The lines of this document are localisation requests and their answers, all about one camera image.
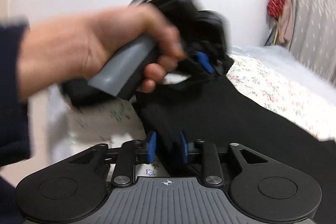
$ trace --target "floral bedsheet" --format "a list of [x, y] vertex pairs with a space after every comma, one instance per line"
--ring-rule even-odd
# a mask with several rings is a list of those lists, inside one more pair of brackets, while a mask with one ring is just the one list
[[[231, 56], [235, 62], [227, 78], [243, 95], [273, 111], [320, 140], [336, 135], [336, 107], [300, 84], [267, 68], [259, 60]], [[166, 82], [179, 82], [185, 76], [168, 75]], [[116, 99], [94, 108], [67, 112], [71, 154], [97, 143], [119, 147], [125, 141], [144, 139], [141, 121], [128, 101]], [[137, 166], [138, 176], [168, 176], [160, 161]]]

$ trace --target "curtain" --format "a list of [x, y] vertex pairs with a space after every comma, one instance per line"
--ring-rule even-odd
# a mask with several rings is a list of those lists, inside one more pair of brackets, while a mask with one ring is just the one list
[[336, 86], [336, 0], [292, 0], [293, 37], [286, 45], [306, 67]]

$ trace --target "human hand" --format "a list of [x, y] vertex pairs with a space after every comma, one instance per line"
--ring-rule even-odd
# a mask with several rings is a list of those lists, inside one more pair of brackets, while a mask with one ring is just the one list
[[149, 33], [165, 53], [144, 70], [143, 92], [184, 58], [179, 32], [152, 5], [130, 6], [58, 18], [26, 31], [17, 61], [21, 98], [52, 83], [97, 74], [112, 54], [140, 34]]

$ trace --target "red cloth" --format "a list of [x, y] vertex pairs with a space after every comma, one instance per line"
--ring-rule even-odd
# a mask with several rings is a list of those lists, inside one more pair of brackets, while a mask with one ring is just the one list
[[267, 4], [268, 14], [278, 20], [282, 14], [284, 4], [285, 0], [270, 0]]

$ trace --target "beige cloth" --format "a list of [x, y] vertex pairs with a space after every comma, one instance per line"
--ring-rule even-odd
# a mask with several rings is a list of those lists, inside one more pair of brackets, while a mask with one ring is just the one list
[[291, 0], [286, 0], [283, 6], [282, 16], [278, 22], [279, 43], [283, 44], [293, 36], [293, 6]]

